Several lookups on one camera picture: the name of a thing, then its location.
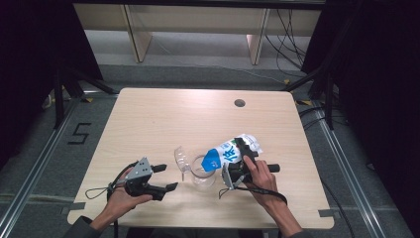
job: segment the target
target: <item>white desk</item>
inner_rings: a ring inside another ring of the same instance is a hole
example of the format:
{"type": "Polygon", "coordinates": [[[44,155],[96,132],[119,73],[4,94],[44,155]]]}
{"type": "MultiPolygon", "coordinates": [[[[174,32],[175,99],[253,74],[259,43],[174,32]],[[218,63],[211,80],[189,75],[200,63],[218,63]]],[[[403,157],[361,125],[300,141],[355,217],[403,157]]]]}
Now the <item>white desk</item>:
{"type": "Polygon", "coordinates": [[[123,89],[96,148],[75,202],[86,202],[83,210],[72,210],[68,222],[80,215],[94,218],[106,204],[106,195],[89,200],[86,190],[106,186],[129,163],[146,156],[152,165],[167,164],[154,174],[152,185],[179,185],[163,201],[137,206],[121,219],[124,226],[276,228],[273,220],[247,191],[228,191],[216,172],[215,184],[198,190],[189,176],[181,180],[173,152],[179,146],[207,152],[242,133],[254,135],[263,153],[258,157],[280,164],[278,189],[287,199],[304,228],[328,229],[332,217],[318,210],[330,209],[316,170],[296,107],[288,92],[123,89]],[[244,107],[234,102],[243,99],[244,107]]]}

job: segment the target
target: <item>wooden table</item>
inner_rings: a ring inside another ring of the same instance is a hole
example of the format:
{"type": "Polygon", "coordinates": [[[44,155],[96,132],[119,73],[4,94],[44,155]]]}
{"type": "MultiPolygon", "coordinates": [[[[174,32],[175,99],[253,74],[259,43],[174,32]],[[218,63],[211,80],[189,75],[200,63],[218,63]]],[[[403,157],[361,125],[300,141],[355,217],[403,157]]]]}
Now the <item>wooden table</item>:
{"type": "Polygon", "coordinates": [[[293,98],[288,92],[125,88],[121,91],[86,176],[74,202],[86,202],[72,210],[68,222],[80,215],[94,218],[106,204],[105,193],[89,200],[85,192],[106,186],[129,163],[148,157],[152,165],[167,164],[154,174],[152,185],[179,185],[163,201],[137,206],[119,223],[132,227],[276,228],[247,191],[226,188],[216,172],[215,183],[197,189],[190,175],[185,181],[175,163],[174,150],[202,151],[242,133],[254,135],[263,153],[258,159],[280,164],[277,186],[304,228],[328,229],[332,217],[320,217],[330,209],[308,146],[293,98]],[[244,107],[235,105],[237,99],[244,107]]]}

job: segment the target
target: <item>dark sleeve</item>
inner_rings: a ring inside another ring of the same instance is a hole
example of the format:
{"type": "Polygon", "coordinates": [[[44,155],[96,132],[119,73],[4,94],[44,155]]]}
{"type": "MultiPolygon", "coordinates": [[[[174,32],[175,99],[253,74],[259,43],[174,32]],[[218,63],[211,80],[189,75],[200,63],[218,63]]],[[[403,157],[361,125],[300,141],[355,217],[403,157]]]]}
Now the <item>dark sleeve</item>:
{"type": "Polygon", "coordinates": [[[93,229],[89,226],[91,219],[80,216],[76,222],[70,227],[70,229],[65,233],[63,238],[74,238],[74,237],[82,237],[82,238],[98,238],[101,236],[101,232],[93,229]]]}
{"type": "Polygon", "coordinates": [[[309,234],[307,231],[301,231],[299,233],[296,233],[289,238],[312,238],[312,235],[309,234]]]}

